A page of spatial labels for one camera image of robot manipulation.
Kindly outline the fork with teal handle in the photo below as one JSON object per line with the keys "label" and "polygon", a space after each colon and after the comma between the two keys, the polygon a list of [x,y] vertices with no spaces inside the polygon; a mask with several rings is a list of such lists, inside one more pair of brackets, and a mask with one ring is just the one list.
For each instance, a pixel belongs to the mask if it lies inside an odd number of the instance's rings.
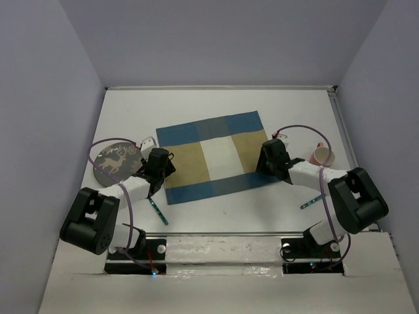
{"label": "fork with teal handle", "polygon": [[169,222],[166,219],[166,217],[163,215],[162,211],[159,209],[158,205],[154,202],[154,200],[152,198],[148,198],[148,200],[149,200],[149,203],[151,204],[151,206],[153,207],[153,209],[156,211],[159,218],[161,219],[161,221],[163,222],[163,224],[165,226],[168,226]]}

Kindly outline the dark reindeer plate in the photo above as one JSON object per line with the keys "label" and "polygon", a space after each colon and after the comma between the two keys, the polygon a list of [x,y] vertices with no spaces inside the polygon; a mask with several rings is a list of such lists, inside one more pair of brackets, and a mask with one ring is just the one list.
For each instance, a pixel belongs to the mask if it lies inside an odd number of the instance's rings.
{"label": "dark reindeer plate", "polygon": [[139,149],[127,142],[113,143],[105,147],[96,156],[94,163],[99,168],[94,168],[93,174],[102,187],[115,184],[115,181],[102,171],[119,182],[128,179],[142,166]]}

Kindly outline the pink mug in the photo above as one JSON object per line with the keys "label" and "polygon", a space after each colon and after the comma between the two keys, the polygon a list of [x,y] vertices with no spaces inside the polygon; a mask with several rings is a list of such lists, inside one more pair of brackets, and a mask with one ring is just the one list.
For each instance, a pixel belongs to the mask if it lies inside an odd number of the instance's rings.
{"label": "pink mug", "polygon": [[315,166],[331,167],[335,162],[335,154],[323,142],[319,142],[308,161]]}

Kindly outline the blue beige checked placemat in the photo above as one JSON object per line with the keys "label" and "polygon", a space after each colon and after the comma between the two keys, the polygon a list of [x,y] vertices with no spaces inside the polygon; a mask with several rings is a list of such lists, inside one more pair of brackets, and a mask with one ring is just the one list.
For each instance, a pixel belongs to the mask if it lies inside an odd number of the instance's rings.
{"label": "blue beige checked placemat", "polygon": [[268,139],[257,111],[158,128],[156,135],[158,144],[174,155],[175,172],[165,180],[170,205],[277,182],[256,171]]}

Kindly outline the spoon with teal handle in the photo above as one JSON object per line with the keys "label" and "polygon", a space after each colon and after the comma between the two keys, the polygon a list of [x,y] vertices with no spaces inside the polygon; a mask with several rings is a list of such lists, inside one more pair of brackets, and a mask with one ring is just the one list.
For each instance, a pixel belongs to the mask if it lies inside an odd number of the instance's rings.
{"label": "spoon with teal handle", "polygon": [[316,202],[320,201],[321,199],[322,199],[322,195],[319,195],[319,196],[317,196],[317,197],[315,197],[315,198],[313,198],[313,199],[311,199],[311,200],[307,201],[306,203],[302,204],[302,205],[300,206],[300,209],[305,209],[305,208],[307,208],[307,207],[309,207],[309,206],[313,205],[314,203],[316,203]]}

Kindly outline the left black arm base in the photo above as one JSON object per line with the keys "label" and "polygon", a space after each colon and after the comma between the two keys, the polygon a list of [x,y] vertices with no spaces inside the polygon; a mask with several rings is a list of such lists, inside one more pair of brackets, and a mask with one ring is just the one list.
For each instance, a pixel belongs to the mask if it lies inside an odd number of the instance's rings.
{"label": "left black arm base", "polygon": [[165,275],[166,238],[146,239],[128,251],[130,256],[107,253],[104,272],[109,275]]}

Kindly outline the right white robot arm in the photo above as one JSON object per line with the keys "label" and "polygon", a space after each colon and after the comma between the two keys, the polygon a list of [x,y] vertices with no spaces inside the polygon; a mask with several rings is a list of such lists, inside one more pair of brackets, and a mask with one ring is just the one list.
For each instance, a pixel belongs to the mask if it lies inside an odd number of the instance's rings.
{"label": "right white robot arm", "polygon": [[315,166],[302,158],[290,159],[280,139],[262,144],[256,172],[331,198],[335,213],[327,213],[325,220],[306,229],[303,237],[291,245],[292,253],[317,256],[326,244],[346,234],[358,234],[389,213],[386,201],[365,169],[342,171]]}

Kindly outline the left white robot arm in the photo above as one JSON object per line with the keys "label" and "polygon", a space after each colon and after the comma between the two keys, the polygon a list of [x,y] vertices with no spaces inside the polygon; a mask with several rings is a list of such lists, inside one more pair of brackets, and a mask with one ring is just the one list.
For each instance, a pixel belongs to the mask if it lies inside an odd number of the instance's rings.
{"label": "left white robot arm", "polygon": [[94,190],[79,190],[60,229],[60,239],[95,255],[124,251],[130,258],[145,250],[144,232],[134,227],[132,205],[154,196],[175,172],[173,154],[153,148],[142,167],[128,179]]}

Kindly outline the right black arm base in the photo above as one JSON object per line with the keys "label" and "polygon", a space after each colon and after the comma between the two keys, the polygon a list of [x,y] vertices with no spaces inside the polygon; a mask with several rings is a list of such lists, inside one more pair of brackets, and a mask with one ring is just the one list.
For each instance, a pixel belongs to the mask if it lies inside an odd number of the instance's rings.
{"label": "right black arm base", "polygon": [[279,253],[285,275],[344,274],[342,262],[337,264],[341,254],[340,247],[335,241],[318,245],[316,242],[307,242],[303,237],[286,237],[281,239]]}

